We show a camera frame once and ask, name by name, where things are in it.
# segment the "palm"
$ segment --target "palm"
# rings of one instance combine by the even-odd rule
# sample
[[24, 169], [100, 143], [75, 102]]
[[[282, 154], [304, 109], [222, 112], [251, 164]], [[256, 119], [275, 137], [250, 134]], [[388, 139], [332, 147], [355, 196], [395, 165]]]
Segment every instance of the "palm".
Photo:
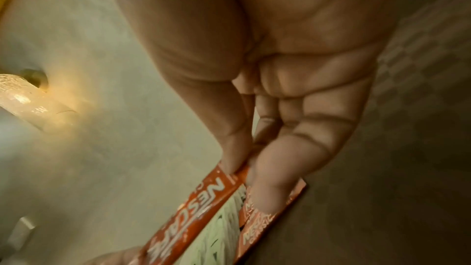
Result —
[[[274, 211], [355, 128], [394, 26], [393, 1], [118, 3], [162, 75], [221, 144], [224, 168], [256, 161], [254, 201]], [[255, 144], [253, 95], [261, 117]]]

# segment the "checkered floor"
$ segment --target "checkered floor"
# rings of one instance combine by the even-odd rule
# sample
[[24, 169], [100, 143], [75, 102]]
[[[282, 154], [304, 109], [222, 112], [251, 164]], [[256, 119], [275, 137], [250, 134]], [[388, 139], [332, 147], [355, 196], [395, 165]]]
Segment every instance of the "checkered floor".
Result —
[[471, 264], [471, 0], [401, 20], [363, 121], [248, 264]]

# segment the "light fixture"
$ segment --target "light fixture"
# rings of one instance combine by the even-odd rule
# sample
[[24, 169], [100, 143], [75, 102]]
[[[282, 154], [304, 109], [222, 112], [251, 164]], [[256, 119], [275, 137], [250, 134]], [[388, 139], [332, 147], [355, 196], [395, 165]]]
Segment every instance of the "light fixture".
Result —
[[0, 107], [47, 133], [73, 125], [77, 113], [45, 93], [44, 73], [25, 70], [22, 76], [0, 74]]

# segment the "hand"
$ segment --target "hand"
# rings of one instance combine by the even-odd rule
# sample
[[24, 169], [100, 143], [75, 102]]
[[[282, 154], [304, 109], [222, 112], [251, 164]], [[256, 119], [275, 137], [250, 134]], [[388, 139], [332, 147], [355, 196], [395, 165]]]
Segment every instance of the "hand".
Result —
[[[357, 126], [394, 0], [117, 0], [167, 82], [223, 149], [248, 158], [255, 205], [281, 208]], [[254, 105], [261, 119], [251, 136]]]
[[84, 265], [138, 265], [132, 263], [139, 253], [140, 247], [133, 247], [116, 253], [99, 256], [93, 260], [85, 262]]

